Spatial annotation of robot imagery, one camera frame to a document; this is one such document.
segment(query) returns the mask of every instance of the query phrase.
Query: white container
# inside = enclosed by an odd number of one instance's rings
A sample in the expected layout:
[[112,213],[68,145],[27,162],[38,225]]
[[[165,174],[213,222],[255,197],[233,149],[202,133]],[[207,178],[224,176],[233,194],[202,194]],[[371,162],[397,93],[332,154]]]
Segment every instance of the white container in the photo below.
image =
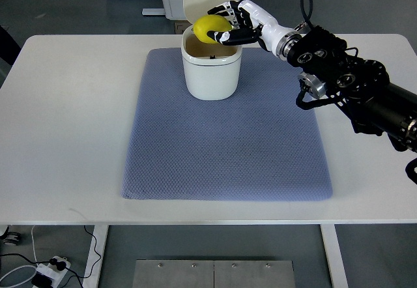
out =
[[[184,12],[190,23],[211,8],[229,0],[184,0]],[[200,42],[192,26],[182,35],[181,53],[188,91],[201,100],[222,100],[236,90],[242,46],[224,46]]]

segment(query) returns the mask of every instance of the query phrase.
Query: robot finger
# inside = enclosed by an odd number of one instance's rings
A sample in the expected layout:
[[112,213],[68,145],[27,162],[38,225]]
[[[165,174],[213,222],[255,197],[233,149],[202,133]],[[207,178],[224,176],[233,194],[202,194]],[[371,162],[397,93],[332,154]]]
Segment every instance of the robot finger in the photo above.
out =
[[240,10],[238,9],[239,4],[240,1],[226,1],[217,7],[210,9],[207,13],[223,16],[233,27],[239,27],[240,23],[243,23],[243,21],[240,20],[241,15]]
[[259,40],[259,33],[255,29],[240,28],[228,32],[208,31],[207,36],[225,46],[252,44]]

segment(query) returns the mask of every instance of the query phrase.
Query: blue mat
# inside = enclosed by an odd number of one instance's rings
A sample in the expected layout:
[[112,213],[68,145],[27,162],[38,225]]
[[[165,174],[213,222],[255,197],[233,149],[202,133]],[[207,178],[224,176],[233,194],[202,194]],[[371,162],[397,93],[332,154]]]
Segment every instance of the blue mat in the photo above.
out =
[[143,72],[122,196],[128,199],[311,201],[332,186],[313,110],[295,105],[294,69],[245,48],[235,93],[201,101],[178,48],[152,50]]

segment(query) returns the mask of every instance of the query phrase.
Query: robotic arm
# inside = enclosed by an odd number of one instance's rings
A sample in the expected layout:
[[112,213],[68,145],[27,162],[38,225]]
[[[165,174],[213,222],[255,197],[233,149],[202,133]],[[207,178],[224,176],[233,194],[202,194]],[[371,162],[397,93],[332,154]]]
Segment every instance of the robotic arm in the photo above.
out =
[[[229,32],[209,31],[207,35],[223,45],[260,46],[293,67],[302,68],[298,76],[300,93],[296,105],[312,109],[335,104],[351,120],[356,133],[388,134],[394,149],[417,152],[417,95],[390,83],[382,63],[358,57],[357,48],[348,48],[345,40],[319,26],[305,22],[291,29],[282,27],[269,13],[249,0],[229,1],[209,14],[225,16],[234,29]],[[299,31],[308,25],[304,37]],[[315,100],[306,102],[309,93]],[[405,171],[417,184],[417,158]]]

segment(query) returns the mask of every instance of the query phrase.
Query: white table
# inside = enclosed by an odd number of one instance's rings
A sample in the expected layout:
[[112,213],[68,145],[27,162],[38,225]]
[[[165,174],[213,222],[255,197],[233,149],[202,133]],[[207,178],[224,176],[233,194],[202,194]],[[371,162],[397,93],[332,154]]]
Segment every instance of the white table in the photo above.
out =
[[[358,47],[361,57],[384,63],[393,83],[417,92],[417,58],[405,38],[338,36]],[[333,246],[335,223],[417,222],[417,185],[404,172],[415,154],[396,152],[386,135],[355,134],[336,106],[316,109],[334,190],[328,200],[123,199],[124,161],[147,53],[179,47],[180,40],[56,35],[26,42],[0,89],[0,224],[314,223],[322,224],[324,242]],[[298,85],[296,78],[288,80]],[[336,272],[339,252],[332,257],[327,251]]]

